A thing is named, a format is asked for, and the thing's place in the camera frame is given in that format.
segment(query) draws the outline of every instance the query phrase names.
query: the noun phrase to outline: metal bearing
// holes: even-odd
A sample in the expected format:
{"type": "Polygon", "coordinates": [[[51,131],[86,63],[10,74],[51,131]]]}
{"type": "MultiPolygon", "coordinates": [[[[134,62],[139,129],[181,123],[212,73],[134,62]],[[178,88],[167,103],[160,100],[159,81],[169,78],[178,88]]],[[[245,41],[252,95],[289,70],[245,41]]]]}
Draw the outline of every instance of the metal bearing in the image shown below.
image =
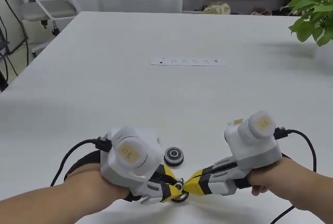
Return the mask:
{"type": "Polygon", "coordinates": [[[184,153],[178,147],[169,147],[164,155],[165,163],[170,167],[177,167],[184,161],[184,153]]]}
{"type": "Polygon", "coordinates": [[[174,185],[177,189],[179,189],[182,192],[182,194],[181,194],[181,196],[178,196],[177,198],[172,199],[173,202],[181,203],[181,202],[186,201],[186,199],[188,198],[189,193],[185,192],[183,190],[183,185],[184,185],[184,179],[183,178],[179,179],[177,181],[177,183],[174,185]]]}

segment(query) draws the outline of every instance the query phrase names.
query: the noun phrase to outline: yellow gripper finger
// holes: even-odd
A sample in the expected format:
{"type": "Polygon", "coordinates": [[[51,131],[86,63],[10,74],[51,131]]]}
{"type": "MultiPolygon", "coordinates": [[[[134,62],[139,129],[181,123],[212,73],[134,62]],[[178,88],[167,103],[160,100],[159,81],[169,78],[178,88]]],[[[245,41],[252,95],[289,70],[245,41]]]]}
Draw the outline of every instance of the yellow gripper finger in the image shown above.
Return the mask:
{"type": "Polygon", "coordinates": [[[164,167],[164,172],[167,176],[170,176],[170,177],[174,178],[175,180],[177,180],[176,176],[173,174],[173,172],[167,165],[163,165],[163,167],[164,167]]]}
{"type": "Polygon", "coordinates": [[[195,172],[191,178],[189,178],[183,186],[184,191],[189,192],[190,194],[195,194],[199,196],[204,196],[211,194],[211,190],[208,186],[210,179],[210,172],[212,171],[213,166],[200,169],[195,172]]]}
{"type": "Polygon", "coordinates": [[[182,194],[182,192],[178,188],[166,183],[162,184],[162,192],[163,192],[163,198],[161,202],[171,201],[172,199],[175,199],[181,196],[182,194]]]}

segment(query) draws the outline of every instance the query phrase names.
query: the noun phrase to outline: hand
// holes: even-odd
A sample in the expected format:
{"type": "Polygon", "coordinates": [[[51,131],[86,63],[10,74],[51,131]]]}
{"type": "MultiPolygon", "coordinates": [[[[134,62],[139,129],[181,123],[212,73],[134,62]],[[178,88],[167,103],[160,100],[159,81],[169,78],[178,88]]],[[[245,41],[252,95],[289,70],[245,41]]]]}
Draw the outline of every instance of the hand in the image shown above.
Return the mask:
{"type": "Polygon", "coordinates": [[[128,189],[112,185],[101,176],[100,164],[78,168],[67,177],[63,185],[77,191],[86,215],[100,212],[129,194],[128,189]]]}
{"type": "Polygon", "coordinates": [[[308,210],[317,174],[295,161],[282,158],[266,168],[253,170],[249,181],[253,185],[252,194],[258,196],[268,190],[280,198],[288,200],[298,209],[308,210]]]}

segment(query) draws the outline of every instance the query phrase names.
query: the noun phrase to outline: forearm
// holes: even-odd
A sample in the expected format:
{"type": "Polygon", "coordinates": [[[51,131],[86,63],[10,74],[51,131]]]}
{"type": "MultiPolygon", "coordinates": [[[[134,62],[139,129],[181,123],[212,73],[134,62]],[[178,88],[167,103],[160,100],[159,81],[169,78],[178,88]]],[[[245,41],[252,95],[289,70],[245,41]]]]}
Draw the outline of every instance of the forearm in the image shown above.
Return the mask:
{"type": "Polygon", "coordinates": [[[63,184],[1,201],[0,223],[73,224],[87,211],[80,194],[63,184]]]}
{"type": "Polygon", "coordinates": [[[333,224],[333,179],[316,176],[312,197],[307,200],[308,210],[326,224],[333,224]]]}

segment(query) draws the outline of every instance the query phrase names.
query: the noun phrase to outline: white wall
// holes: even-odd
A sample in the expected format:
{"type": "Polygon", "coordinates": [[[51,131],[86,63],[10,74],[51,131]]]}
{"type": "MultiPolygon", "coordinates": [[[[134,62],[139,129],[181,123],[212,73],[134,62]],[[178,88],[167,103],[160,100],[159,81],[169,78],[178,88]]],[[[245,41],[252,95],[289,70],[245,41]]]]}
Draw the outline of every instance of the white wall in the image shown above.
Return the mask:
{"type": "MultiPolygon", "coordinates": [[[[8,0],[10,5],[12,6],[15,13],[20,17],[19,7],[23,3],[23,0],[8,0]]],[[[20,24],[17,22],[13,14],[8,9],[4,0],[0,0],[0,16],[2,17],[7,31],[8,31],[8,41],[9,49],[12,50],[15,48],[19,43],[21,43],[24,39],[22,29],[20,24]]]]}

